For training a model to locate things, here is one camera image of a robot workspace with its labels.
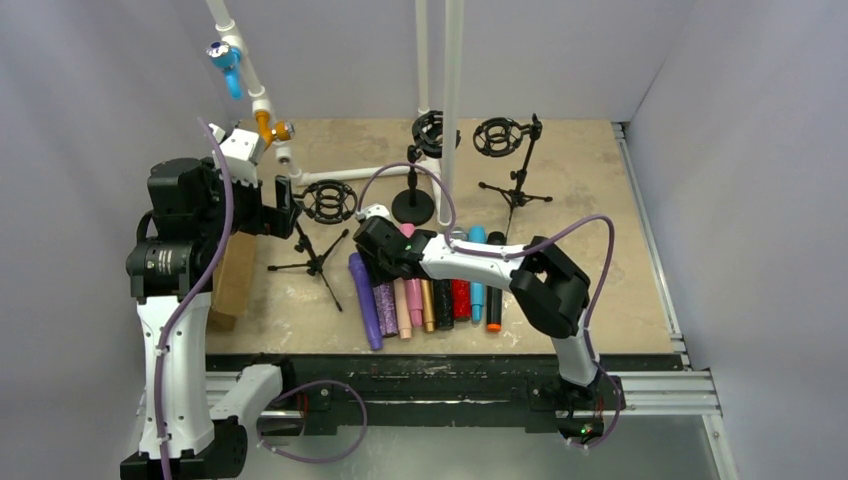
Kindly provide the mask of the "hot pink microphone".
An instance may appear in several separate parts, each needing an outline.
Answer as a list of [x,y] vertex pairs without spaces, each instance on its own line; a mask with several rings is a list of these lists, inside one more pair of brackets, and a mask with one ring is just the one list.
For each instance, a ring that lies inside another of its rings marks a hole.
[[405,280],[404,288],[411,324],[413,327],[422,327],[423,300],[420,280],[417,278]]

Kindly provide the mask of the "glitter purple microphone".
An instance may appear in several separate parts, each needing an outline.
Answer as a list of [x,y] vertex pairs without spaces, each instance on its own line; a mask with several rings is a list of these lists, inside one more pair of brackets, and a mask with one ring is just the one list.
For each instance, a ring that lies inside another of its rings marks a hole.
[[384,338],[397,336],[399,330],[393,286],[389,283],[375,286],[373,295],[381,335]]

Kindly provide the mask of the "gold microphone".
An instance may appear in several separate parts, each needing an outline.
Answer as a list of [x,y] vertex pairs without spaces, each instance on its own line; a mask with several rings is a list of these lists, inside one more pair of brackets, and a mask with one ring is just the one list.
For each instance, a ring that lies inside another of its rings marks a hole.
[[422,279],[420,283],[423,308],[423,328],[426,333],[434,333],[436,331],[436,322],[431,282]]

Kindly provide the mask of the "brown cardboard box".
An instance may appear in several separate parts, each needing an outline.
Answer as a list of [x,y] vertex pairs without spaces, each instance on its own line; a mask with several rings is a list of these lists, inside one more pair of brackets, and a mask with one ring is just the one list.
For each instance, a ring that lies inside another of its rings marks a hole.
[[254,277],[257,238],[244,232],[233,235],[213,278],[211,329],[232,331],[248,310]]

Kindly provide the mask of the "black glitter microphone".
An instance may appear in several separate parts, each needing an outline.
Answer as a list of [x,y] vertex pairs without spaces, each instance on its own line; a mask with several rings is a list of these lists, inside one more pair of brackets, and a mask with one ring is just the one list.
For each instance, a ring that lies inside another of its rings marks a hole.
[[448,331],[454,328],[452,284],[448,279],[433,280],[433,306],[437,330]]

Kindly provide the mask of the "red glitter microphone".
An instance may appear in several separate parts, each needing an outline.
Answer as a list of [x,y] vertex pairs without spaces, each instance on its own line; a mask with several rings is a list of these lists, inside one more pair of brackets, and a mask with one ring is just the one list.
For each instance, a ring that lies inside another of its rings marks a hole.
[[[450,232],[450,237],[453,240],[466,241],[468,239],[468,234],[461,227],[453,227]],[[466,280],[452,279],[451,292],[453,301],[453,320],[455,322],[470,321],[472,314],[470,283]]]

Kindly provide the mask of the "light blue microphone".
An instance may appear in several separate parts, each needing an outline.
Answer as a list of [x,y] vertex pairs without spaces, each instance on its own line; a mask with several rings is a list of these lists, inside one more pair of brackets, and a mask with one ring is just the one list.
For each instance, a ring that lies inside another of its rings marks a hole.
[[[468,241],[472,243],[485,243],[486,233],[481,225],[474,225],[469,229]],[[470,283],[470,306],[471,306],[471,321],[473,324],[479,324],[483,318],[485,302],[485,287],[482,283]]]

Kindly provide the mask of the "black microphone orange end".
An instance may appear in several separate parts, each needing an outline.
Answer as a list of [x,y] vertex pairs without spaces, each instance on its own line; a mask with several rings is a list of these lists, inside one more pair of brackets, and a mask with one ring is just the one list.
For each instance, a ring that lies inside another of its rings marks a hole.
[[[492,231],[487,237],[488,245],[502,246],[506,244],[506,235],[501,231]],[[500,289],[488,286],[486,288],[486,330],[490,333],[500,333],[502,330],[503,297]]]

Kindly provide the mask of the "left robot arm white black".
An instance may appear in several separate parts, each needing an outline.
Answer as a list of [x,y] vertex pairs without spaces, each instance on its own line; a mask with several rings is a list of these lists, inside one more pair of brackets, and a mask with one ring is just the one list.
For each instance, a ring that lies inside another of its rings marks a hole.
[[226,479],[238,476],[261,410],[283,387],[274,364],[246,368],[216,404],[207,394],[206,328],[213,274],[236,232],[292,235],[300,207],[290,180],[274,182],[276,203],[259,184],[224,178],[210,158],[155,165],[152,207],[126,260],[145,346],[146,407],[137,451],[124,479]]

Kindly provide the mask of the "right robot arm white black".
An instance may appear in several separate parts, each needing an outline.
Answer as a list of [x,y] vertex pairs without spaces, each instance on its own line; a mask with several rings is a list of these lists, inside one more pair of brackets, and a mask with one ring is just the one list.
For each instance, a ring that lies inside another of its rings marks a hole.
[[380,282],[464,280],[511,294],[529,324],[551,339],[562,382],[587,388],[599,378],[586,330],[591,280],[552,239],[489,245],[425,229],[406,235],[389,220],[372,216],[360,223],[353,240]]

